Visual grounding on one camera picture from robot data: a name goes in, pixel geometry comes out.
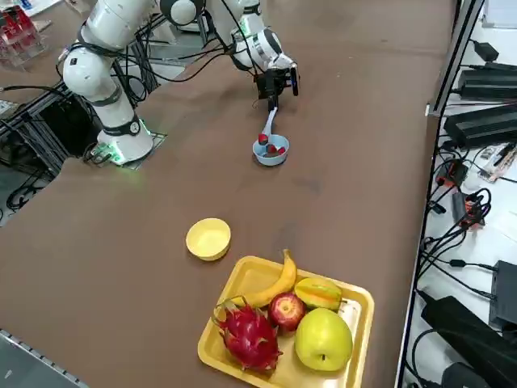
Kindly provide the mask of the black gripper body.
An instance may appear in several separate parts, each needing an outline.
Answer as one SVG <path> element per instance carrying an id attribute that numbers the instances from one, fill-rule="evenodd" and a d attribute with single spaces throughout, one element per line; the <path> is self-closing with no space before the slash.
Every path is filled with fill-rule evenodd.
<path id="1" fill-rule="evenodd" d="M 280 96 L 285 87 L 290 87 L 289 69 L 269 69 L 254 77 L 259 99 L 274 99 Z"/>

